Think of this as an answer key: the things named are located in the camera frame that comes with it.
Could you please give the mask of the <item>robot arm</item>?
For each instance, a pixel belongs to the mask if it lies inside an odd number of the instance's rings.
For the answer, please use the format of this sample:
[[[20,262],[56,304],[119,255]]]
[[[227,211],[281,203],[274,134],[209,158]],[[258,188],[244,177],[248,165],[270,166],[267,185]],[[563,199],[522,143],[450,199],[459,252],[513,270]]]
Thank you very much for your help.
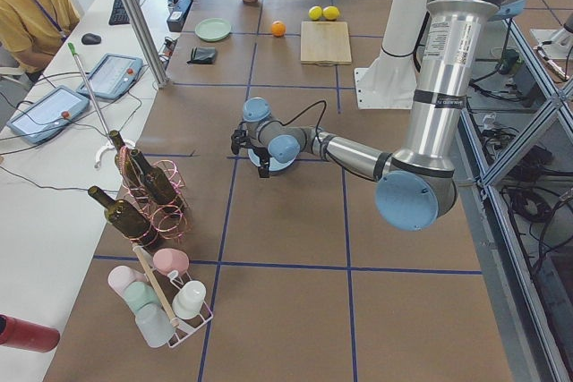
[[[391,153],[368,147],[319,125],[288,126],[263,98],[244,103],[231,137],[238,154],[249,149],[260,176],[272,162],[287,165],[302,152],[331,161],[377,184],[381,216],[417,231],[454,206],[455,167],[449,152],[466,106],[478,40],[489,21],[519,14],[526,0],[393,0],[379,56],[358,71],[362,109],[405,109],[406,138]]]

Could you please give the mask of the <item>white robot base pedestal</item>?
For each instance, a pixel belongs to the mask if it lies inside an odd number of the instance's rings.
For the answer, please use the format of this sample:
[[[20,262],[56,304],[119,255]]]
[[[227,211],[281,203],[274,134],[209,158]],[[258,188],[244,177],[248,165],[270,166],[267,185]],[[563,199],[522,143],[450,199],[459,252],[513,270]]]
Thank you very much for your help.
[[[426,12],[426,0],[392,0],[378,57],[369,67],[355,69],[359,108],[411,107],[417,85],[414,53]]]

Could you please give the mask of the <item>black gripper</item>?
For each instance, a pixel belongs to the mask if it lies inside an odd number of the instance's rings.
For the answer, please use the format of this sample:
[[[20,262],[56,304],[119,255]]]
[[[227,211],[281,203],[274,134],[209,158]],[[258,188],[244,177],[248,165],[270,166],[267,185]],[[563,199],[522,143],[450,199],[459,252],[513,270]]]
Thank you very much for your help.
[[[241,149],[247,149],[252,164],[258,166],[259,177],[269,178],[269,152],[251,140],[245,120],[237,125],[237,129],[231,135],[231,152],[238,155]]]

